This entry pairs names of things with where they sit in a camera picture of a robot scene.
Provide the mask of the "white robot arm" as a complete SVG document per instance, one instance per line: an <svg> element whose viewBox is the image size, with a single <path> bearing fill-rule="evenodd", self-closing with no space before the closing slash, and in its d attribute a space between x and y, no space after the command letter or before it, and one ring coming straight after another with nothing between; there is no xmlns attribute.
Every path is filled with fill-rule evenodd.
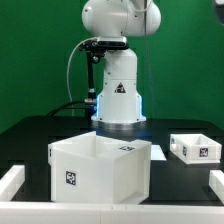
<svg viewBox="0 0 224 224"><path fill-rule="evenodd" d="M103 90L97 96L92 123L119 130L144 124L142 97L137 92L137 56L127 38L158 30L158 6L153 0L88 0L82 22L104 57Z"/></svg>

